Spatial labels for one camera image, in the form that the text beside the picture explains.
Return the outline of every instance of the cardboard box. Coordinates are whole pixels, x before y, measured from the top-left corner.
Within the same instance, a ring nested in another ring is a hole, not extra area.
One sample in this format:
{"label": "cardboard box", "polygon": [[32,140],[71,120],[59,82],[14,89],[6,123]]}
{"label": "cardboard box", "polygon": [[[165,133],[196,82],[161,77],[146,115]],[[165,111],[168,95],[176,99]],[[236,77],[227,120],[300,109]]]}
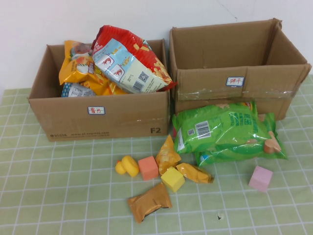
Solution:
{"label": "cardboard box", "polygon": [[259,113],[283,119],[311,65],[281,28],[278,19],[173,28],[169,48],[172,79],[178,82],[176,113],[255,100]]}
{"label": "cardboard box", "polygon": [[[164,40],[148,43],[166,66]],[[168,134],[169,92],[64,98],[59,84],[64,58],[64,45],[47,45],[29,96],[50,141]],[[91,107],[100,108],[101,114],[90,114]]]}

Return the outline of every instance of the green checkered tablecloth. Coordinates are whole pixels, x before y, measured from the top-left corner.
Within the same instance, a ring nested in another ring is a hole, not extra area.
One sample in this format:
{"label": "green checkered tablecloth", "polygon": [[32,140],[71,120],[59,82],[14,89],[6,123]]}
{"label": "green checkered tablecloth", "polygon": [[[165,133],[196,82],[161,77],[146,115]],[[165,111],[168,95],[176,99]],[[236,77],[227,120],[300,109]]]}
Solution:
{"label": "green checkered tablecloth", "polygon": [[[156,155],[166,137],[48,142],[27,96],[0,106],[1,235],[313,235],[313,79],[277,122],[289,160],[253,159],[206,169],[213,184],[186,183],[172,209],[136,224],[126,199],[160,182],[118,175],[117,160]],[[191,154],[182,161],[194,163]],[[248,186],[256,165],[272,170],[267,193]]]}

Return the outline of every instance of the snack bag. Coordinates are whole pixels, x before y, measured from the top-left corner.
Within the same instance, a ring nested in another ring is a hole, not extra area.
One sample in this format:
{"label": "snack bag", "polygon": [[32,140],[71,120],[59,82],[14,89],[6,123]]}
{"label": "snack bag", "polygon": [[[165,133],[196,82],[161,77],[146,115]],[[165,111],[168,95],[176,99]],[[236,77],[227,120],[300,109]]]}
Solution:
{"label": "snack bag", "polygon": [[238,160],[246,160],[254,157],[268,159],[288,159],[275,131],[275,115],[269,113],[259,115],[260,121],[266,127],[269,135],[268,140],[256,141],[251,139],[246,144],[236,146],[229,149],[217,151],[203,151],[195,153],[197,165],[203,166],[212,163],[232,162]]}
{"label": "snack bag", "polygon": [[128,30],[105,25],[91,48],[96,66],[127,92],[165,91],[175,85],[148,43]]}
{"label": "snack bag", "polygon": [[172,202],[163,183],[148,190],[142,195],[130,198],[127,203],[138,224],[149,214],[160,208],[172,208]]}
{"label": "snack bag", "polygon": [[181,163],[176,166],[177,170],[189,180],[195,183],[213,183],[214,176],[199,167],[188,163]]}
{"label": "snack bag", "polygon": [[255,103],[209,105],[173,117],[178,153],[217,151],[271,139],[259,121]]}
{"label": "snack bag", "polygon": [[173,139],[171,135],[168,135],[165,143],[162,145],[156,156],[156,164],[160,175],[163,175],[171,166],[176,166],[180,160],[181,158],[179,154],[174,150]]}
{"label": "snack bag", "polygon": [[95,66],[91,54],[91,45],[65,41],[65,59],[59,73],[60,84],[81,83],[97,95],[126,94]]}
{"label": "snack bag", "polygon": [[95,96],[93,90],[79,85],[78,83],[64,83],[62,97],[77,97],[77,96]]}

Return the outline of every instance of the orange cube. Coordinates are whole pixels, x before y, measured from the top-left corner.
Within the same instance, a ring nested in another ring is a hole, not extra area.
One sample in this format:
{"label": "orange cube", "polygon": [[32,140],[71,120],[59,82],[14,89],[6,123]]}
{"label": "orange cube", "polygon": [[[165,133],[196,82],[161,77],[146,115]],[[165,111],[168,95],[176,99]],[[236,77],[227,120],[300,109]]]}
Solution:
{"label": "orange cube", "polygon": [[150,180],[158,176],[158,166],[153,156],[138,161],[143,180]]}

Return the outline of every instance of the green snack bag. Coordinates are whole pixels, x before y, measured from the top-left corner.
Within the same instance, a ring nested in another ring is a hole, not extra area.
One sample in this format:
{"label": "green snack bag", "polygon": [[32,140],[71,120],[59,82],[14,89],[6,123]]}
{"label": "green snack bag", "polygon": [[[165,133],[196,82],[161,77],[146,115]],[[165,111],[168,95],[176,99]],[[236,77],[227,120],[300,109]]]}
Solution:
{"label": "green snack bag", "polygon": [[269,140],[254,141],[250,140],[248,143],[224,149],[220,151],[203,151],[195,153],[198,166],[204,166],[212,163],[232,162],[239,160],[251,159],[254,157],[268,158],[268,159],[288,159],[275,131],[275,116],[273,113],[266,115],[259,115],[262,124],[266,127],[271,136]]}
{"label": "green snack bag", "polygon": [[174,149],[178,153],[221,151],[271,139],[259,121],[255,103],[209,105],[187,110],[173,117],[177,132]]}

